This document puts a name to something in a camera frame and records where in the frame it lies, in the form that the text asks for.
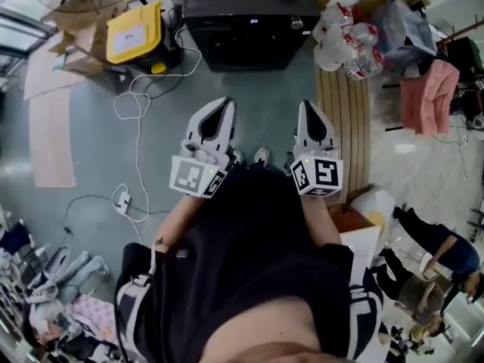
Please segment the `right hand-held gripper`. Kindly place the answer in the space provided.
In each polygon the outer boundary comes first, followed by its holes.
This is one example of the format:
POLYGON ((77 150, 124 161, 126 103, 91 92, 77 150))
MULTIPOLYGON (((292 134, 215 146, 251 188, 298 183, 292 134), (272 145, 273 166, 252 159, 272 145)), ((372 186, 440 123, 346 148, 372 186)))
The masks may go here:
POLYGON ((309 100, 299 105, 290 174, 299 196, 328 197, 342 190, 343 161, 334 148, 334 128, 324 112, 309 100), (323 148, 309 149, 316 143, 323 148))

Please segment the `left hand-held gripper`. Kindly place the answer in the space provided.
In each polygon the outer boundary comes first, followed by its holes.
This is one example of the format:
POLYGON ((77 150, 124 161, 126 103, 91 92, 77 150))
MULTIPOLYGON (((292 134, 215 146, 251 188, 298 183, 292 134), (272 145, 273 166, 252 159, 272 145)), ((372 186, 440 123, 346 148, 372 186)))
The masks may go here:
POLYGON ((210 199, 228 174, 231 156, 224 154, 232 136, 236 104, 219 98, 200 108, 189 120, 179 155, 172 156, 169 187, 183 194, 210 199))

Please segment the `black washing machine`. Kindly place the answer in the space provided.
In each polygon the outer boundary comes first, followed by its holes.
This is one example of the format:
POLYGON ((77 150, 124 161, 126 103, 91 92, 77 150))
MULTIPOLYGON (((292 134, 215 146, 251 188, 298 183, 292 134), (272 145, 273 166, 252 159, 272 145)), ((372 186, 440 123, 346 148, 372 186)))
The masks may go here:
POLYGON ((320 19, 318 0, 184 0, 187 28, 213 72, 285 69, 320 19))

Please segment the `person's left forearm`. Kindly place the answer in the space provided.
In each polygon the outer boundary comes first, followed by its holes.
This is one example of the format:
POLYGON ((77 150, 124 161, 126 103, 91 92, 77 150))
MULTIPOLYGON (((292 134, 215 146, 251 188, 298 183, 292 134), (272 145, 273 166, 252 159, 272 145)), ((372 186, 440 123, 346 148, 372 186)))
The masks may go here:
POLYGON ((203 198, 183 196, 157 229, 152 248, 159 253, 166 253, 188 232, 205 202, 203 198))

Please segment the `wooden slatted board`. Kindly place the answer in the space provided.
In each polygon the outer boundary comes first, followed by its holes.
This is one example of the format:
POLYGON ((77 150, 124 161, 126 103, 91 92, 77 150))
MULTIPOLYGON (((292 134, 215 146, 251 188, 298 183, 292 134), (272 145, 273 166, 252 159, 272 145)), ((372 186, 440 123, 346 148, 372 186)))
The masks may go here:
POLYGON ((332 122, 337 152, 343 160, 342 190, 329 197, 330 205, 347 203, 369 188, 371 121, 368 83, 352 80, 343 68, 327 72, 315 68, 318 107, 332 122))

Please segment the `brown wooden cabinet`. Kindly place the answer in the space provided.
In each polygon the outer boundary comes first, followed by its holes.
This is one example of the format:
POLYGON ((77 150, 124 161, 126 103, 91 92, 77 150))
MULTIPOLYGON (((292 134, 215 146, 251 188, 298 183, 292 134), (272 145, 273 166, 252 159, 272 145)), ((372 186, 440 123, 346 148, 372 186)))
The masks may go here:
POLYGON ((328 212, 340 234, 374 226, 370 220, 347 204, 329 206, 328 212))

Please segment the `pile of clear water jugs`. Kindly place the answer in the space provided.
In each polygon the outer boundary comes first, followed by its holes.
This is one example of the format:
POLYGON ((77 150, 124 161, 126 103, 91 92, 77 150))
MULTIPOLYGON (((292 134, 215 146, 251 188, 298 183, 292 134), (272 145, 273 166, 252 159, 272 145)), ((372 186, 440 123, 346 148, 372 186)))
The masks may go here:
POLYGON ((343 68, 346 76, 363 80, 383 70, 385 57, 377 47, 380 30, 372 23, 355 22, 356 6, 337 2, 321 12, 312 31, 313 56, 326 72, 343 68))

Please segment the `white power strip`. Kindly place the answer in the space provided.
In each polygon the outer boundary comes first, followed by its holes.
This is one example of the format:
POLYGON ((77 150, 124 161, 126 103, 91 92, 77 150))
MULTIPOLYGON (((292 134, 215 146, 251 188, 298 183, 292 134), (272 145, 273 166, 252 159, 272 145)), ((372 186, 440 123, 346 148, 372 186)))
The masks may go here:
POLYGON ((127 189, 119 192, 119 196, 117 200, 113 202, 114 209, 120 214, 125 216, 128 210, 128 207, 131 202, 131 195, 127 189))

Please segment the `black bin with yellow lid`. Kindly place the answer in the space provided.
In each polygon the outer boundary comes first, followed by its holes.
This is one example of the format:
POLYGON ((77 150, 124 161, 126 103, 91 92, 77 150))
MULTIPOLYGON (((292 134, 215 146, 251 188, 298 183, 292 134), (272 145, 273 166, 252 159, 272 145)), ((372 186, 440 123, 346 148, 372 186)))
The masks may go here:
POLYGON ((162 16, 162 3, 153 2, 124 12, 107 22, 106 59, 146 74, 177 67, 182 49, 162 16))

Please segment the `person's black clothed torso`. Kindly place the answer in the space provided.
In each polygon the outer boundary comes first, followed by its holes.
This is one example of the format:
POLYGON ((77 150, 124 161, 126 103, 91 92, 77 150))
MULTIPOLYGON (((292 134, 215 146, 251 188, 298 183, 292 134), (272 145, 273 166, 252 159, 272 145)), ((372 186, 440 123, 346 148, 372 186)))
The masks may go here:
POLYGON ((354 363, 383 311, 357 263, 315 244, 292 179, 238 167, 166 253, 125 246, 117 336, 148 363, 354 363))

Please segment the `clear plastic bag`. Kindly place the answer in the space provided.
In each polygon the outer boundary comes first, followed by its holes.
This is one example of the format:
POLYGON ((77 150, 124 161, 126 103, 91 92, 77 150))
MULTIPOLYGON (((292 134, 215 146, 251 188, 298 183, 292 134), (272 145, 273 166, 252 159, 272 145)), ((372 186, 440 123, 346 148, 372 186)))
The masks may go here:
POLYGON ((371 15, 377 47, 391 70, 432 60, 437 54, 428 20, 402 0, 386 0, 371 15))

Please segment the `pinkish floor mat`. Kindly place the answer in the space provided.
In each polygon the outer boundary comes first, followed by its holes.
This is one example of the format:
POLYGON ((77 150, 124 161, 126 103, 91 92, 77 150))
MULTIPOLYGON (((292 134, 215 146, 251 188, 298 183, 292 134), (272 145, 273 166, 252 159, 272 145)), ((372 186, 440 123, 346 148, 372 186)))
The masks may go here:
POLYGON ((29 100, 29 148, 36 187, 76 187, 68 88, 58 88, 29 100))

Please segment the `tan floor sheet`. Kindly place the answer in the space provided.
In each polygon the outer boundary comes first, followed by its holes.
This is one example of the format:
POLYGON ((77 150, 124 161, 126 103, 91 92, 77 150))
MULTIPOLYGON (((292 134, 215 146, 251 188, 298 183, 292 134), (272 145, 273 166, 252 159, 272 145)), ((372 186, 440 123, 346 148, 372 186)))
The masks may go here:
POLYGON ((75 85, 85 80, 84 76, 54 69, 56 55, 48 49, 57 42, 58 36, 53 36, 29 56, 23 90, 25 101, 37 95, 57 88, 75 85))

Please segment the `pink patterned cloth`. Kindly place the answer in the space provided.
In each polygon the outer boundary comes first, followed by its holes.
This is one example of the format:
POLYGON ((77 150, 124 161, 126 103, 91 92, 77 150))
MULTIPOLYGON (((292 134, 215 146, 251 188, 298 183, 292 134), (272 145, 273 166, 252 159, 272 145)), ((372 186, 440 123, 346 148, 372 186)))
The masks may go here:
POLYGON ((65 310, 92 336, 117 344, 112 303, 79 294, 70 304, 66 305, 65 310))

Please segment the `glass door metal frame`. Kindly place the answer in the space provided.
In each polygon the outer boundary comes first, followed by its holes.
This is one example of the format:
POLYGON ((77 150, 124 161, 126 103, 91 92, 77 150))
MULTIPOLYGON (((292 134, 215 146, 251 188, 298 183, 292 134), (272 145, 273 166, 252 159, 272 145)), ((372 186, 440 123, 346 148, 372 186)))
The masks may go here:
POLYGON ((0 78, 14 71, 55 33, 55 26, 0 5, 0 78))

